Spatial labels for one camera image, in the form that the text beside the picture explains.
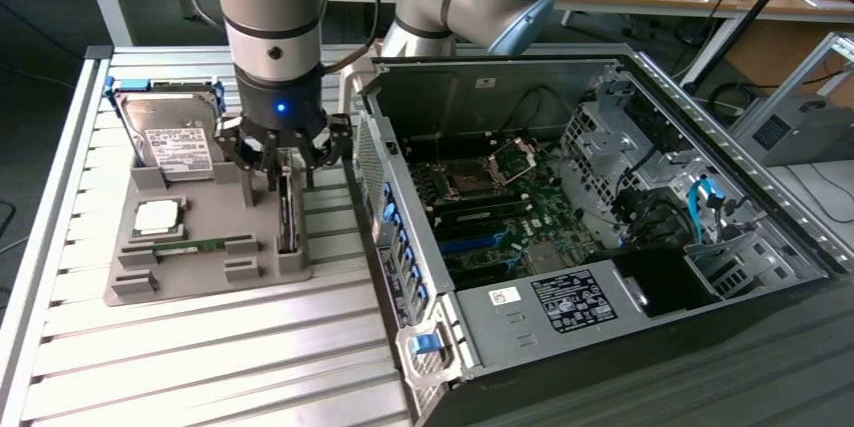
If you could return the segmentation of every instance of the open computer tower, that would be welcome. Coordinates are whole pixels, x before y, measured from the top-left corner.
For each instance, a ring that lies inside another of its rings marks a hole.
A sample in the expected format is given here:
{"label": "open computer tower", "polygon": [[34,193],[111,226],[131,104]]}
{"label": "open computer tower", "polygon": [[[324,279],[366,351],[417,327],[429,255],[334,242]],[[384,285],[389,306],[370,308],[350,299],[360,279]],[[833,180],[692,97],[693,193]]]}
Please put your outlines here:
{"label": "open computer tower", "polygon": [[360,84],[346,168],[420,425],[709,346],[848,275],[849,247],[628,47],[377,59]]}

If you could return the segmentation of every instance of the hard drive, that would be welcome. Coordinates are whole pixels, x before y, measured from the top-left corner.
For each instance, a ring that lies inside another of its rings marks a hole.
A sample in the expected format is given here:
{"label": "hard drive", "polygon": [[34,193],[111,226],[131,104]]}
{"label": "hard drive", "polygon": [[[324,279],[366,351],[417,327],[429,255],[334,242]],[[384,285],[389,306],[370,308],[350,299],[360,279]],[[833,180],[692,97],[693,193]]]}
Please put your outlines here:
{"label": "hard drive", "polygon": [[225,110],[217,85],[121,86],[114,100],[145,166],[159,167],[169,181],[213,178],[214,163],[225,161],[214,142]]}

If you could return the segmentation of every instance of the motherboard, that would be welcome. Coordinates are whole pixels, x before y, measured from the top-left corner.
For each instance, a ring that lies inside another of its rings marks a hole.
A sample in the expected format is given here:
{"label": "motherboard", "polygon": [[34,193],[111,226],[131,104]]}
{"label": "motherboard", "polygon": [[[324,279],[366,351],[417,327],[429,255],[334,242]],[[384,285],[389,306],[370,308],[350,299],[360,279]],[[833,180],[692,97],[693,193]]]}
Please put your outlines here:
{"label": "motherboard", "polygon": [[488,156],[410,164],[458,289],[581,265],[604,248],[537,141],[494,143]]}

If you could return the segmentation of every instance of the robotic arm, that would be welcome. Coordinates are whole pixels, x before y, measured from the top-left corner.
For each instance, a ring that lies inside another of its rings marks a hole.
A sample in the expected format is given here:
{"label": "robotic arm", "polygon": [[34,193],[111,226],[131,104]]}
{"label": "robotic arm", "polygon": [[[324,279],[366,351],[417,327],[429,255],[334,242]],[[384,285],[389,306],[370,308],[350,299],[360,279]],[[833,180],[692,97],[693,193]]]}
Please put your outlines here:
{"label": "robotic arm", "polygon": [[[349,149],[349,119],[321,105],[321,0],[221,0],[236,61],[244,116],[221,126],[217,141],[246,170],[269,173],[280,151],[298,148],[308,168],[333,165]],[[518,54],[534,40],[553,0],[401,0],[384,55],[453,53],[454,33]],[[330,127],[322,148],[314,139]]]}
{"label": "robotic arm", "polygon": [[281,148],[298,148],[310,169],[333,164],[341,148],[313,143],[328,125],[346,127],[321,104],[321,0],[221,2],[244,104],[242,118],[219,132],[221,147],[246,170],[273,173]]}

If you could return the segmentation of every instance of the gray floor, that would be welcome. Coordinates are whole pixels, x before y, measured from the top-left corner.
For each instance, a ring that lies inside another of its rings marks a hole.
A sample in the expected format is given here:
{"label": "gray floor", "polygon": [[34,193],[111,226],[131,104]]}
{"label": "gray floor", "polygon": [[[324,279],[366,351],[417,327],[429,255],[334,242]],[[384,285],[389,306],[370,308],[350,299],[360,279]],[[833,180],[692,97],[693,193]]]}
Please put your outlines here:
{"label": "gray floor", "polygon": [[[81,53],[87,45],[110,41],[94,0],[3,2]],[[206,45],[223,41],[207,26],[182,19],[178,0],[129,0],[127,8],[142,45]],[[361,42],[364,14],[358,5],[333,5],[325,24],[326,41]],[[542,42],[594,40],[562,29],[558,18],[556,15]],[[675,19],[663,19],[657,40],[629,41],[669,71],[683,52],[683,44],[673,37],[675,23]],[[580,15],[574,25],[626,40],[621,34],[626,22],[620,16]],[[5,62],[74,83],[77,61],[3,11],[0,33]],[[729,80],[741,78],[724,65],[709,84]],[[0,246],[29,233],[70,95],[59,86],[0,72],[0,199],[19,208]],[[0,256],[5,286],[14,281],[22,252],[17,249]],[[854,413],[853,289],[849,284],[836,288],[771,317],[725,344],[508,416],[501,425],[851,425],[845,419]]]}

